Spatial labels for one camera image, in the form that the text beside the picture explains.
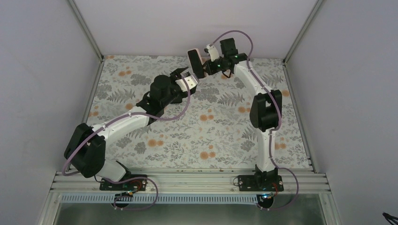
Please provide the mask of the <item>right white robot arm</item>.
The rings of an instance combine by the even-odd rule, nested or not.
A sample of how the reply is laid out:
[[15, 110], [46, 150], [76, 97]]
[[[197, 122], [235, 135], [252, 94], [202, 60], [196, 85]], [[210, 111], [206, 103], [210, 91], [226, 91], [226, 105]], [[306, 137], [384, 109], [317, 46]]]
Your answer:
[[220, 42], [221, 53], [209, 44], [205, 52], [210, 56], [202, 68], [208, 75], [230, 71], [239, 78], [253, 95], [249, 113], [252, 126], [257, 130], [258, 156], [255, 168], [257, 176], [265, 177], [276, 169], [273, 161], [275, 135], [282, 123], [282, 93], [265, 84], [254, 70], [249, 57], [239, 53], [233, 38]]

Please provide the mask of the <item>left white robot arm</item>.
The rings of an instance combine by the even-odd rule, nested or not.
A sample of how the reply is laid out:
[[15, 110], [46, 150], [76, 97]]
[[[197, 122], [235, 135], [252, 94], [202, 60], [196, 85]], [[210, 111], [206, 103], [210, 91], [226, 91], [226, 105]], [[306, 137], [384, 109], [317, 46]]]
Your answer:
[[120, 183], [127, 179], [128, 168], [120, 162], [106, 159], [107, 147], [126, 134], [151, 125], [156, 121], [173, 121], [180, 118], [187, 110], [189, 103], [176, 116], [163, 117], [166, 106], [179, 104], [186, 99], [190, 102], [195, 93], [199, 79], [191, 74], [187, 67], [178, 68], [170, 75], [158, 75], [132, 109], [107, 122], [89, 126], [79, 124], [64, 152], [66, 162], [62, 168], [64, 176], [73, 166], [77, 173], [85, 178], [99, 176], [112, 183]]

